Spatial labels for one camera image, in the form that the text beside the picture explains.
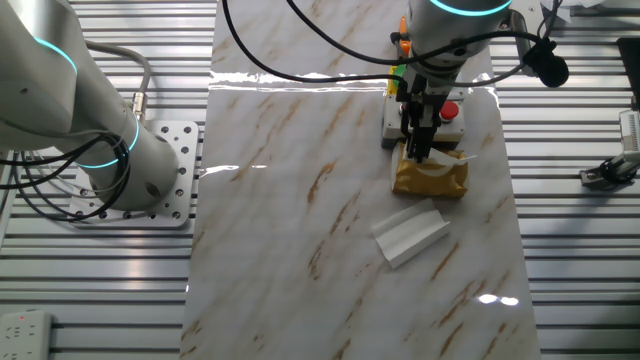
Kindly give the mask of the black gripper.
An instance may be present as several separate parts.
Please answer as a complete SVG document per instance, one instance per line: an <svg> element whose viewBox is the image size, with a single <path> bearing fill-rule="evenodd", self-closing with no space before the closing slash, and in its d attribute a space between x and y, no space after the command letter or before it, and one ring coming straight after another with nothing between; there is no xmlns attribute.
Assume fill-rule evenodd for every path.
<svg viewBox="0 0 640 360"><path fill-rule="evenodd" d="M441 110L451 88L428 80L409 65L405 66L402 79L398 84L398 101L407 114L403 117L406 158L422 163L429 157L435 127L442 125Z"/></svg>

